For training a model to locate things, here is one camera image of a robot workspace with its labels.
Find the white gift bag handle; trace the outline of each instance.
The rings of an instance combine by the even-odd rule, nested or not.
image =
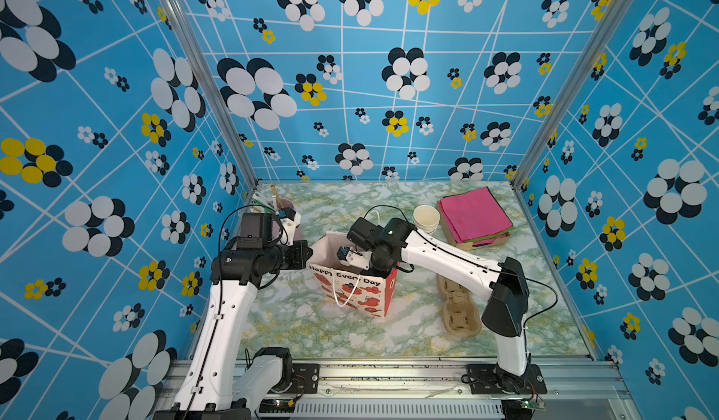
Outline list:
[[[335,287],[334,272],[332,272],[332,293],[334,294],[334,302],[337,304],[338,307],[341,307],[341,308],[346,307],[347,304],[349,303],[349,300],[351,298],[353,298],[353,296],[355,295],[355,290],[357,289],[357,285],[355,284],[353,286],[354,287],[352,288],[352,293],[349,295],[349,297],[347,297],[345,304],[339,304],[339,300],[337,299],[337,290],[334,288]]]

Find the wooden stick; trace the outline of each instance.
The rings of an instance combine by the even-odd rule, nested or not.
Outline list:
[[[282,209],[282,199],[280,199],[280,194],[277,193],[277,190],[274,187],[274,184],[270,184],[270,189],[272,189],[272,192],[274,194],[274,199],[277,202],[277,209]]]

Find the paper gift bag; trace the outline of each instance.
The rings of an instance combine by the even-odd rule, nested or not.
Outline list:
[[[328,232],[312,245],[313,254],[307,267],[320,282],[330,299],[375,317],[386,317],[397,281],[397,269],[389,277],[360,275],[361,269],[339,263],[337,250],[352,247],[346,233]]]

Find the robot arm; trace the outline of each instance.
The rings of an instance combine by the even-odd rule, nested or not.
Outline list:
[[[495,333],[500,388],[513,392],[525,387],[530,356],[524,321],[528,295],[522,266],[507,257],[504,263],[480,258],[434,239],[409,222],[391,219],[384,228],[359,218],[347,233],[364,250],[340,250],[343,264],[362,274],[386,277],[400,262],[420,265],[456,281],[488,302],[482,323]]]
[[[273,222],[278,220],[282,229],[273,240]],[[279,217],[242,216],[241,235],[233,237],[212,262],[208,314],[190,370],[172,409],[158,411],[155,420],[249,420],[270,389],[289,387],[292,357],[287,348],[259,350],[234,388],[233,377],[242,325],[263,275],[303,269],[312,255],[306,240],[292,241],[299,223],[300,215],[289,209],[281,210]],[[233,399],[236,392],[242,395],[239,400]]]

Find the paper cup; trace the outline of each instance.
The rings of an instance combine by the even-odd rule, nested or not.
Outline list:
[[[430,235],[439,225],[439,211],[429,205],[420,205],[414,209],[412,220],[419,229]]]

